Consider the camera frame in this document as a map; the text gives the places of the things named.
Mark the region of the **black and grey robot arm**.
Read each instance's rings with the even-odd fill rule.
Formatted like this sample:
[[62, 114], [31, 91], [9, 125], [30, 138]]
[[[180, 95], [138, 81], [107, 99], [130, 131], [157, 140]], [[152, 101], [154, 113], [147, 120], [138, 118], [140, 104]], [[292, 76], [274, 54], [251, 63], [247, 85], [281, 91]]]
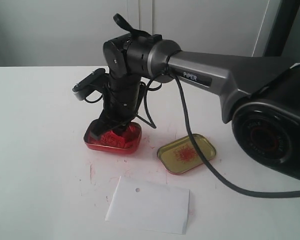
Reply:
[[161, 35], [128, 33], [106, 41], [109, 68], [93, 138], [123, 131], [137, 111], [141, 78], [174, 78], [217, 95], [221, 118], [255, 161], [300, 180], [300, 63], [284, 57], [245, 57], [182, 51]]

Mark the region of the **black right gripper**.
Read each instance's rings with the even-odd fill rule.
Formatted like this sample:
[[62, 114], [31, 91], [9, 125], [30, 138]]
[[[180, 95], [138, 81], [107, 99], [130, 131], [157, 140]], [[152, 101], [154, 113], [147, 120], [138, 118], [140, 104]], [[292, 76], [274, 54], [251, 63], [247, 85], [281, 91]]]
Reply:
[[99, 118], [91, 122], [90, 136], [98, 140], [115, 125], [120, 126], [114, 128], [113, 132], [122, 136], [128, 128], [127, 123], [137, 115], [144, 90], [139, 75], [115, 77], [110, 74], [103, 88], [103, 110]]

